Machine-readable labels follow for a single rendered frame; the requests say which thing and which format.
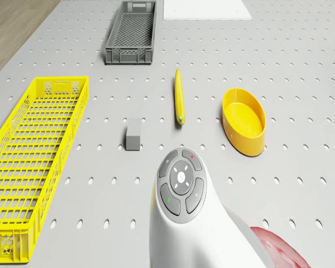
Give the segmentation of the grey cube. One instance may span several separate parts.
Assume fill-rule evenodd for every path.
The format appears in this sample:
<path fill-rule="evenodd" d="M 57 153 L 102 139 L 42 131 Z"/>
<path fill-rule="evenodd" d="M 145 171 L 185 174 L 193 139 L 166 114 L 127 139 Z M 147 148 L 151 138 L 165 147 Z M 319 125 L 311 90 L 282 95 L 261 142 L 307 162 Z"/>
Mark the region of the grey cube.
<path fill-rule="evenodd" d="M 141 143 L 141 119 L 130 118 L 126 132 L 126 150 L 140 151 Z"/>

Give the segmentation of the dark grey basket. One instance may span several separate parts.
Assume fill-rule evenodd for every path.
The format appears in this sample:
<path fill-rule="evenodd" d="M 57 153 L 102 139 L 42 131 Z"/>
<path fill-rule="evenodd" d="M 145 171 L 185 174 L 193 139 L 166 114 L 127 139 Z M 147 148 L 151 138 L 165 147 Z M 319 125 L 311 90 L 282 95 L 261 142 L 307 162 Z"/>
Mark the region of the dark grey basket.
<path fill-rule="evenodd" d="M 123 1 L 106 44 L 105 64 L 151 64 L 156 1 Z"/>

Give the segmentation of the yellow basket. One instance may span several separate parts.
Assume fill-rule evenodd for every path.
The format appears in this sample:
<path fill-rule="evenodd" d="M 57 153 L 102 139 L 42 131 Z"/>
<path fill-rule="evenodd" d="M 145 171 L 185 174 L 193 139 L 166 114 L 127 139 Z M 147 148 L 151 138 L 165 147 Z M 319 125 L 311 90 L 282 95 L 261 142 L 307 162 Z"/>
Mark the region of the yellow basket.
<path fill-rule="evenodd" d="M 29 262 L 85 106 L 86 76 L 37 77 L 0 129 L 0 264 Z"/>

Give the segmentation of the white board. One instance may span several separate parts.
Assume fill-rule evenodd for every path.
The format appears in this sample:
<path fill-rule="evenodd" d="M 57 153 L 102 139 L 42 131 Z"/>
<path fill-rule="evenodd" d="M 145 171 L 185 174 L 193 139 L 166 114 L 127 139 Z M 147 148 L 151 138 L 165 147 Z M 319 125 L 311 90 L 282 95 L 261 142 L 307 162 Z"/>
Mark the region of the white board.
<path fill-rule="evenodd" d="M 242 0 L 164 0 L 164 20 L 252 20 Z"/>

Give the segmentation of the yellow bowl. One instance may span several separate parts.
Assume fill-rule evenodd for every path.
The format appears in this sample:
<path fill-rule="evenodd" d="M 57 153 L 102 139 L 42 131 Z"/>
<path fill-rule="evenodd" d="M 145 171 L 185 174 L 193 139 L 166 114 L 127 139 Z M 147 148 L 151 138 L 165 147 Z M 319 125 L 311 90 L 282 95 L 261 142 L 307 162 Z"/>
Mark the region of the yellow bowl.
<path fill-rule="evenodd" d="M 223 97 L 223 128 L 233 147 L 247 156 L 258 156 L 265 147 L 266 117 L 259 101 L 241 88 Z"/>

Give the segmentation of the red plate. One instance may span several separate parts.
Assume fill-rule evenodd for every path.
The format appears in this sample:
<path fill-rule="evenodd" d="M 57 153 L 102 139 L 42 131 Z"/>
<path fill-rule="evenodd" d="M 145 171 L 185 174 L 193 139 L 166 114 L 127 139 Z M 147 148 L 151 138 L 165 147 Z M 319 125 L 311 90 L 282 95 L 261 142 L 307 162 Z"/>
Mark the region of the red plate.
<path fill-rule="evenodd" d="M 275 268 L 311 268 L 288 243 L 276 234 L 260 227 L 251 227 L 251 229 L 266 248 Z"/>

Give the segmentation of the banana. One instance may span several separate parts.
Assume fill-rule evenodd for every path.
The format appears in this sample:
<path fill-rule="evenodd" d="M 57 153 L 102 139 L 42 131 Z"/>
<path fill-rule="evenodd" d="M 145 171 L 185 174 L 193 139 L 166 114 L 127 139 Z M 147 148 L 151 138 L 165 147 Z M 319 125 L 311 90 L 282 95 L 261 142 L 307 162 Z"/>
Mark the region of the banana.
<path fill-rule="evenodd" d="M 185 123 L 185 107 L 184 107 L 184 96 L 183 96 L 183 85 L 181 79 L 181 73 L 179 69 L 175 72 L 175 114 L 176 120 L 179 125 Z"/>

